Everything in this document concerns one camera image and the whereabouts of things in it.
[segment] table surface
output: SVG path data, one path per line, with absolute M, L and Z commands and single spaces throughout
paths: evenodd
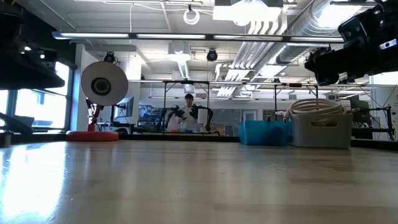
M 50 142 L 0 163 L 0 223 L 398 223 L 395 152 Z

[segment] person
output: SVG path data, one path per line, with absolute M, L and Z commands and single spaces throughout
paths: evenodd
M 194 132 L 196 128 L 196 121 L 190 114 L 193 105 L 192 94 L 185 95 L 185 107 L 181 110 L 184 111 L 182 118 L 177 117 L 177 121 L 180 124 L 181 129 L 186 129 L 188 132 Z

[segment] white shirt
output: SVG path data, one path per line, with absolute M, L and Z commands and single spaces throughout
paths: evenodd
M 186 119 L 181 121 L 180 125 L 181 125 L 182 129 L 186 129 L 186 130 L 189 130 L 189 131 L 194 131 L 195 128 L 196 128 L 196 120 L 195 120 L 195 118 L 193 118 L 190 115 L 191 109 L 192 108 L 189 108 L 187 106 L 181 109 L 181 110 L 184 111 L 184 114 L 182 115 L 182 117 L 186 118 Z

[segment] door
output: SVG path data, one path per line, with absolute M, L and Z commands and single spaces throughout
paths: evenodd
M 244 121 L 256 121 L 257 120 L 257 110 L 243 110 L 243 120 Z

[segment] ceiling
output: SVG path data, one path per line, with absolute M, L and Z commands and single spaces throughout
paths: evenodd
M 200 9 L 212 10 L 214 0 L 202 0 Z M 288 10 L 288 21 L 291 21 L 310 0 L 297 0 L 297 7 Z M 102 2 L 78 2 L 74 0 L 19 0 L 27 10 L 62 32 L 173 32 L 173 33 L 212 33 L 212 34 L 245 34 L 249 26 L 240 27 L 231 21 L 214 21 L 211 15 L 200 13 L 199 22 L 192 26 L 183 20 L 184 11 L 163 11 L 148 9 L 137 5 L 104 4 Z M 161 9 L 160 5 L 150 7 Z M 185 6 L 169 6 L 166 9 L 184 9 Z M 103 57 L 105 48 L 112 45 L 134 45 L 146 64 L 142 73 L 146 78 L 156 74 L 171 74 L 178 69 L 177 64 L 167 60 L 169 41 L 153 40 L 100 40 L 85 42 L 86 49 L 93 55 Z M 215 48 L 218 60 L 234 60 L 241 42 L 207 42 L 191 41 L 190 70 L 214 71 L 216 63 L 206 61 L 207 51 Z M 283 82 L 303 82 L 314 79 L 311 72 L 291 66 L 284 70 Z

